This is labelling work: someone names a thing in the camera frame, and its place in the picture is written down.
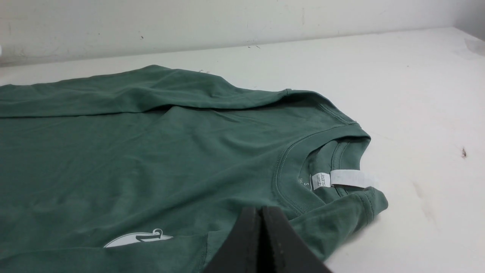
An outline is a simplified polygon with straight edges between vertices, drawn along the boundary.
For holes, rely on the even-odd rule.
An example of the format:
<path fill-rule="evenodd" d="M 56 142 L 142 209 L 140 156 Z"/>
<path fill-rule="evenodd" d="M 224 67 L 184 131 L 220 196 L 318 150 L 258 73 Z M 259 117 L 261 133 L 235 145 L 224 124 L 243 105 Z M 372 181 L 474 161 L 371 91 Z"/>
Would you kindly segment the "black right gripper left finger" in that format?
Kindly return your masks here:
<path fill-rule="evenodd" d="M 228 237 L 204 272 L 256 273 L 261 227 L 261 216 L 256 208 L 242 209 Z"/>

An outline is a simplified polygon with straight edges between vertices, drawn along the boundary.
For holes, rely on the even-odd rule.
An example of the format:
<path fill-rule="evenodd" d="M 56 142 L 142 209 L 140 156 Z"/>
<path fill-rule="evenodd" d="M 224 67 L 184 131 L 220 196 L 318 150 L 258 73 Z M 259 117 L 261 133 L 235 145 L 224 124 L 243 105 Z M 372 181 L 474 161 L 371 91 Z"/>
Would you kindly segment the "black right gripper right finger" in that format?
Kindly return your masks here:
<path fill-rule="evenodd" d="M 293 230 L 282 210 L 261 209 L 261 271 L 263 273 L 330 273 Z"/>

